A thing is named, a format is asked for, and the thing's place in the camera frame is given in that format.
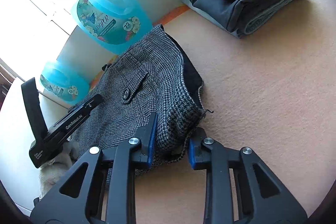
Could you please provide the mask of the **left hand white glove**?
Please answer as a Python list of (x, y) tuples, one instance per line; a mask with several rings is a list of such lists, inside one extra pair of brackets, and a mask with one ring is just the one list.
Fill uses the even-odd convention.
[(71, 140), (63, 143), (63, 150), (52, 160), (45, 162), (39, 169), (39, 184), (42, 199), (49, 190), (73, 166), (79, 157), (79, 144)]

